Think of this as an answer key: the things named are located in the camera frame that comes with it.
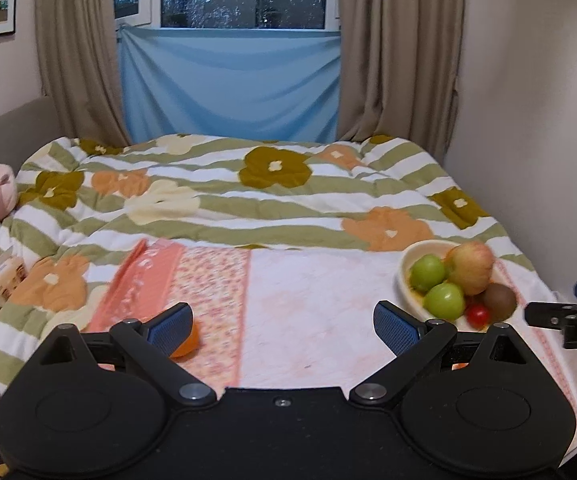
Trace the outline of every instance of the olive green flower pattern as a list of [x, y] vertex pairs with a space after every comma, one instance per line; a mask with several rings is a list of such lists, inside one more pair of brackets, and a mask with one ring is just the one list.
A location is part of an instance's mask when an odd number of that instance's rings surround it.
[[368, 139], [368, 142], [370, 142], [371, 144], [383, 144], [393, 139], [395, 139], [395, 137], [391, 137], [390, 135], [375, 134], [374, 136], [370, 137], [370, 139]]
[[442, 213], [460, 229], [475, 225], [479, 218], [491, 216], [459, 187], [450, 187], [429, 198], [438, 204]]
[[92, 139], [80, 139], [80, 148], [88, 155], [119, 155], [124, 152], [124, 148], [113, 148]]
[[83, 171], [72, 171], [71, 173], [42, 171], [35, 179], [35, 187], [21, 193], [18, 206], [38, 199], [47, 206], [66, 211], [69, 207], [75, 207], [77, 190], [83, 182]]
[[239, 172], [245, 186], [265, 189], [273, 184], [297, 187], [306, 184], [313, 171], [305, 163], [309, 155], [291, 150], [259, 146], [244, 157], [245, 167]]

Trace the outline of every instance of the floral comforter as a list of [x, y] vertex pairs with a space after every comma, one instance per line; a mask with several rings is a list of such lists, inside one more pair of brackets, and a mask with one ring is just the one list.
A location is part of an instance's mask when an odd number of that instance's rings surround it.
[[430, 155], [387, 136], [325, 146], [172, 135], [125, 150], [62, 138], [24, 164], [18, 186], [0, 254], [12, 248], [29, 276], [0, 309], [0, 392], [57, 322], [87, 325], [143, 238], [342, 251], [479, 238], [531, 270]]

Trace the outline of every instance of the beige curtain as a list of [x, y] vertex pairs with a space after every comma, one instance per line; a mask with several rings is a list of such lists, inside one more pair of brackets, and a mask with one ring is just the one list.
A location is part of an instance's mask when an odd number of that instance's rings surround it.
[[442, 162], [457, 111], [463, 0], [339, 0], [337, 136], [411, 139]]
[[127, 146], [113, 0], [36, 0], [44, 92], [64, 133]]

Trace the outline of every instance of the white bowl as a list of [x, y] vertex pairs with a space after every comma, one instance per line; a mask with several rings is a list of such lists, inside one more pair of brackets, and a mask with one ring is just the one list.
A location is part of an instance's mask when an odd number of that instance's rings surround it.
[[[416, 317], [420, 321], [433, 318], [433, 315], [423, 307], [423, 296], [411, 290], [408, 284], [408, 276], [411, 272], [412, 265], [425, 254], [435, 254], [443, 259], [450, 249], [458, 245], [459, 244], [447, 240], [423, 240], [409, 246], [401, 254], [397, 272], [397, 285], [406, 303], [402, 308], [411, 314], [411, 316]], [[506, 280], [497, 270], [497, 266], [494, 266], [492, 269], [491, 282], [506, 285]], [[455, 326], [462, 332], [476, 332], [476, 330], [468, 324], [464, 316], [455, 320]]]

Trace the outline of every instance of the cherry tomato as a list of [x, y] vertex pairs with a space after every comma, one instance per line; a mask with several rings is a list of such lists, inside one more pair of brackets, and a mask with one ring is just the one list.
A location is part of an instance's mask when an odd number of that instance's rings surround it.
[[464, 313], [466, 321], [475, 330], [481, 330], [491, 322], [491, 311], [481, 303], [472, 303]]

